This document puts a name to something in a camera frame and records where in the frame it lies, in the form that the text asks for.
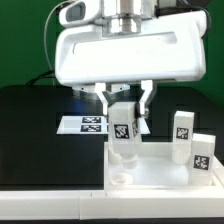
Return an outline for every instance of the white plastic part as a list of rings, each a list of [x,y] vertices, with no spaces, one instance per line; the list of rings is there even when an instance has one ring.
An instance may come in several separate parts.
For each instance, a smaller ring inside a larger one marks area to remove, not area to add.
[[[212,135],[193,135],[189,184],[200,186],[212,184],[215,140],[216,137]]]
[[[142,32],[103,37],[100,26],[63,31],[57,42],[56,77],[66,86],[141,80],[193,81],[205,74],[204,12],[142,21]]]
[[[113,152],[136,154],[136,144],[141,143],[139,123],[135,117],[135,102],[116,102],[109,107],[109,143]]]
[[[84,26],[87,25],[89,22],[94,21],[94,19],[97,19],[102,14],[102,4],[101,0],[77,0],[73,4],[69,5],[68,7],[65,7],[61,10],[59,15],[59,21],[62,26],[65,28],[71,28],[76,26]],[[67,17],[69,16],[70,9],[74,6],[84,4],[85,7],[85,15],[82,20],[75,20],[75,21],[68,21]]]
[[[177,111],[174,116],[172,161],[189,164],[193,136],[194,113]]]
[[[133,183],[133,178],[131,175],[128,175],[126,173],[118,173],[115,174],[112,178],[111,178],[111,184],[112,185],[117,185],[117,186],[121,186],[121,185],[129,185]]]

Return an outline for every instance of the wall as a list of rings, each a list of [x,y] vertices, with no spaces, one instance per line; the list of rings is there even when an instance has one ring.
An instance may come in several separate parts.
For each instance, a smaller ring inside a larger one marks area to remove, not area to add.
[[[0,2],[0,86],[24,84],[48,70],[43,49],[43,29],[51,9],[61,0],[5,0]],[[213,26],[205,39],[207,74],[191,86],[224,106],[224,1],[212,0],[208,10]],[[59,25],[54,17],[49,29],[52,62]]]

